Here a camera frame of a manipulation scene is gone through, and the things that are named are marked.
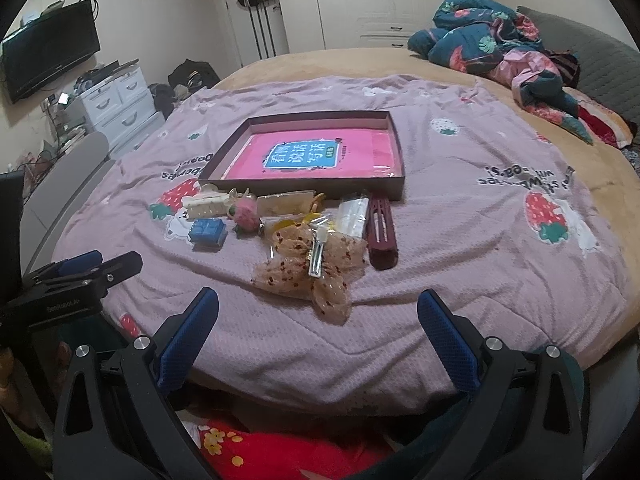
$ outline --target box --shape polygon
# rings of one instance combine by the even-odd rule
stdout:
[[[339,199],[363,189],[401,200],[404,163],[389,112],[306,112],[246,120],[200,184],[257,196],[313,189]]]

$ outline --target red garment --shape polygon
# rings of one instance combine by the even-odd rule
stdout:
[[[600,138],[603,142],[610,144],[611,146],[618,147],[618,140],[616,134],[609,128],[600,118],[595,115],[591,115],[585,108],[578,106],[578,117],[581,118],[590,130]]]
[[[364,431],[338,442],[319,434],[246,433],[223,420],[200,428],[201,452],[222,480],[305,480],[300,470],[339,480],[393,453],[382,438]]]

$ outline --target white dresser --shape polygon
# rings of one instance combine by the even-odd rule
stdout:
[[[109,141],[111,158],[135,150],[164,124],[137,65],[80,94],[67,107],[66,114],[69,121],[84,117],[89,132],[103,133]]]

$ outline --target screw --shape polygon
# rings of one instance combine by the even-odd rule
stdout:
[[[78,348],[76,348],[76,355],[78,357],[84,357],[88,353],[89,353],[89,345],[80,345]]]
[[[551,357],[553,359],[556,359],[556,358],[560,357],[560,349],[557,346],[553,346],[553,345],[548,346],[548,347],[546,347],[546,354],[549,357]]]
[[[146,335],[141,335],[138,339],[133,342],[133,348],[136,350],[144,350],[151,344],[151,339],[149,339]]]
[[[503,344],[497,337],[489,337],[486,340],[486,346],[489,350],[497,352],[498,350],[502,350]]]

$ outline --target television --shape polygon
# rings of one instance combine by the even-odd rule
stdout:
[[[13,103],[100,50],[91,1],[52,10],[2,40],[4,84]]]

